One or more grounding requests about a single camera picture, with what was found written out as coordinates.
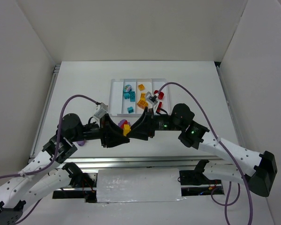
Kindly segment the yellow square lego brick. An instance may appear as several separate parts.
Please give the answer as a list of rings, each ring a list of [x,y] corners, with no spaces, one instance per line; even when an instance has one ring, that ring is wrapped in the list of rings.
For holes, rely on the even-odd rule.
[[[138,89],[139,89],[140,91],[143,91],[143,90],[145,90],[145,86],[144,86],[143,84],[139,84],[139,85],[138,85]]]

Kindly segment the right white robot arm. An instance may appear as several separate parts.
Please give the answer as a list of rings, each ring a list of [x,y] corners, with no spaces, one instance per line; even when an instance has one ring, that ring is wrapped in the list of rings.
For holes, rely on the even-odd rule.
[[[194,113],[182,103],[174,106],[171,115],[155,115],[152,109],[145,108],[127,137],[146,141],[154,137],[156,131],[180,131],[178,139],[185,147],[210,153],[229,163],[224,166],[205,161],[200,163],[199,172],[204,177],[247,184],[251,192],[268,197],[277,174],[274,154],[252,151],[215,137],[193,118]]]

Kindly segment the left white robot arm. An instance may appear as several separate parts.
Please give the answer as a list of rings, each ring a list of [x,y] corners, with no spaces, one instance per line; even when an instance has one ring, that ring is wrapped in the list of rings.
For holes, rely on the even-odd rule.
[[[75,142],[99,139],[103,147],[111,148],[130,140],[105,114],[99,122],[83,125],[79,116],[64,116],[55,136],[43,146],[37,156],[17,174],[0,186],[0,225],[16,225],[23,221],[23,212],[33,203],[58,188],[92,187],[93,180],[74,163],[66,160],[77,147]]]

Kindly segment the purple and red lego stack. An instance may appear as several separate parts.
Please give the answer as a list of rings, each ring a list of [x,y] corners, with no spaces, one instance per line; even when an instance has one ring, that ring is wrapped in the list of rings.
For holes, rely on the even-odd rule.
[[[128,122],[127,120],[121,120],[121,121],[118,123],[118,126],[119,126],[121,129],[124,129],[124,128],[125,128],[125,125],[131,126],[131,123]]]

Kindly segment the yellow butterfly lego brick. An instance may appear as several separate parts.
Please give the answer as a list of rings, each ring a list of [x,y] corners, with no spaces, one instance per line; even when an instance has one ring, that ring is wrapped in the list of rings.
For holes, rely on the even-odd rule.
[[[137,106],[141,109],[145,109],[146,107],[148,107],[148,103],[142,99],[140,99],[137,103]]]

